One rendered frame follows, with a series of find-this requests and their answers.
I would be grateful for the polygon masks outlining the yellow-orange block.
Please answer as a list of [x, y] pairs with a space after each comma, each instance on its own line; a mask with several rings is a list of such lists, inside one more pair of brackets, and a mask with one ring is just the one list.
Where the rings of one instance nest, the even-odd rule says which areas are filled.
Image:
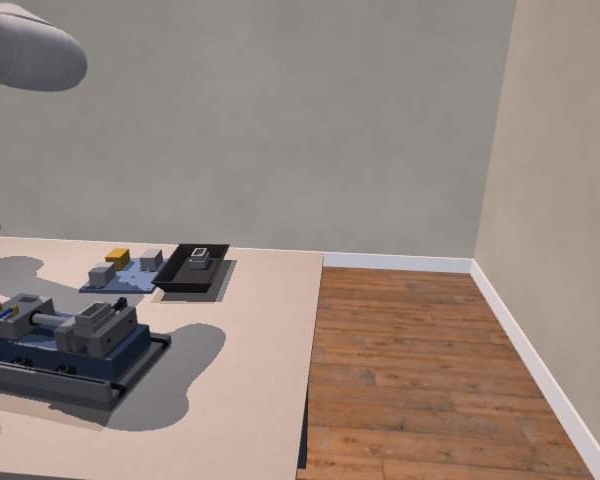
[[114, 248], [106, 257], [106, 262], [115, 262], [116, 270], [122, 270], [131, 260], [129, 249]]

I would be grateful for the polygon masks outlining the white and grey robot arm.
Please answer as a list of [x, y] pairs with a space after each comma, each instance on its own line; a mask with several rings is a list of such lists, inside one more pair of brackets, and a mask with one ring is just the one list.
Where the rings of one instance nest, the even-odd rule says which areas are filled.
[[0, 84], [58, 92], [87, 72], [82, 46], [52, 24], [11, 3], [0, 3]]

